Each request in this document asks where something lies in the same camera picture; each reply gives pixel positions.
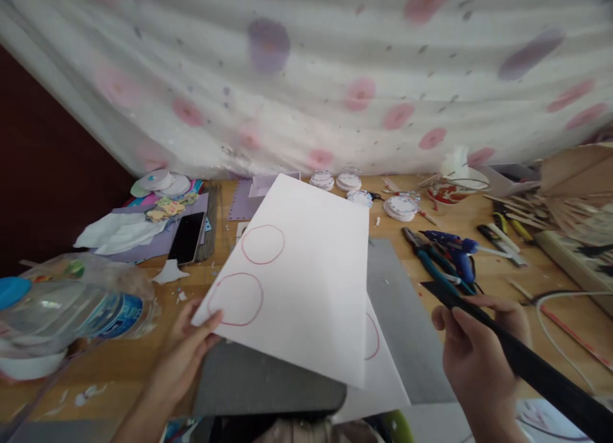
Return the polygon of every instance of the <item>blue bottle cap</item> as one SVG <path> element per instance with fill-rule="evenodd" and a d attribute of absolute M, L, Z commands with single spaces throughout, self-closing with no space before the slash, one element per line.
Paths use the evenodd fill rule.
<path fill-rule="evenodd" d="M 32 288 L 32 282 L 21 277 L 0 278 L 0 310 L 17 304 Z"/>

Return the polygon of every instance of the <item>white curtain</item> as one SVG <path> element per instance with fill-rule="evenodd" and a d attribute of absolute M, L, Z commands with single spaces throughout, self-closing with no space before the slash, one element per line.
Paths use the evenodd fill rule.
<path fill-rule="evenodd" d="M 529 161 L 612 117 L 610 0 L 0 1 L 3 43 L 136 174 Z"/>

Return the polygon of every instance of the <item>white cable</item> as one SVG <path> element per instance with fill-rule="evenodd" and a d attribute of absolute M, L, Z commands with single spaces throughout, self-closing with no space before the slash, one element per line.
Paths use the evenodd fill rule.
<path fill-rule="evenodd" d="M 577 365 L 575 365 L 570 358 L 568 358 L 568 356 L 562 351 L 562 349 L 560 349 L 560 346 L 558 346 L 557 343 L 554 341 L 554 339 L 551 337 L 551 335 L 549 334 L 549 331 L 545 327 L 545 323 L 543 322 L 543 315 L 541 314 L 541 306 L 543 305 L 543 303 L 545 301 L 547 301 L 548 299 L 553 299 L 553 298 L 563 297 L 563 296 L 568 296 L 568 297 L 570 297 L 570 296 L 613 296 L 613 293 L 611 293 L 611 292 L 553 293 L 551 295 L 543 296 L 536 303 L 536 318 L 538 320 L 539 325 L 543 329 L 543 333 L 545 333 L 545 336 L 547 337 L 549 342 L 556 348 L 556 350 L 560 354 L 562 354 L 562 356 L 570 364 L 570 366 L 572 366 L 573 369 L 579 374 L 579 376 L 581 376 L 583 378 L 583 380 L 586 382 L 586 384 L 589 387 L 589 389 L 592 391 L 592 394 L 595 395 L 596 394 L 596 390 L 594 389 L 594 386 L 592 386 L 592 383 L 583 374 L 583 372 L 579 369 L 579 367 Z"/>

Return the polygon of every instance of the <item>smartphone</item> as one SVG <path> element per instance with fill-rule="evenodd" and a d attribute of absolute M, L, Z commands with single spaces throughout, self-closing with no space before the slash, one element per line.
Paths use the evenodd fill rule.
<path fill-rule="evenodd" d="M 179 266 L 194 262 L 203 225 L 204 212 L 182 217 L 174 235 L 168 259 L 176 259 Z"/>

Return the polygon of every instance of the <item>hand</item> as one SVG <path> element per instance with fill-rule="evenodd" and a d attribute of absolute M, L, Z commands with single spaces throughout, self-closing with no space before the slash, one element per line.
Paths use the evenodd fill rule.
<path fill-rule="evenodd" d="M 206 352 L 221 340 L 212 334 L 222 321 L 221 311 L 199 327 L 191 325 L 201 303 L 202 299 L 187 303 L 166 335 L 158 362 L 142 393 L 147 401 L 171 403 L 174 408 L 192 385 Z"/>
<path fill-rule="evenodd" d="M 202 358 L 220 341 L 212 334 L 222 321 L 217 311 L 199 327 L 190 321 L 202 299 L 185 305 L 162 343 L 158 361 L 148 383 L 128 415 L 119 425 L 111 443 L 156 443 L 176 404 L 192 385 Z"/>
<path fill-rule="evenodd" d="M 494 296 L 465 299 L 496 312 L 496 322 L 530 347 L 530 328 L 522 307 Z M 472 417 L 513 422 L 518 378 L 494 332 L 467 312 L 438 306 L 432 312 L 437 330 L 445 330 L 443 368 L 469 422 Z"/>

